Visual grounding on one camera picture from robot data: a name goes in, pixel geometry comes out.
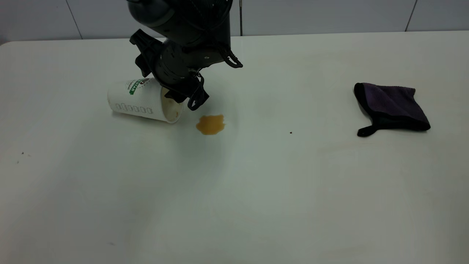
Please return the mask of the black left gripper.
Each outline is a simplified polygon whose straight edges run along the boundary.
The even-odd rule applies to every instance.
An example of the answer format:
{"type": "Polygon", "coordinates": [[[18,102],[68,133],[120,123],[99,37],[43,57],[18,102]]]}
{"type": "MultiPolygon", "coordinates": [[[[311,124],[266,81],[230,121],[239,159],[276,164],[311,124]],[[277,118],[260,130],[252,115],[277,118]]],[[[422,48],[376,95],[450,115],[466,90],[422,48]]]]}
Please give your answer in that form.
{"type": "Polygon", "coordinates": [[[188,96],[205,96],[201,80],[196,77],[198,70],[190,69],[181,58],[178,45],[171,41],[154,42],[154,77],[166,88],[163,95],[183,103],[188,96]]]}

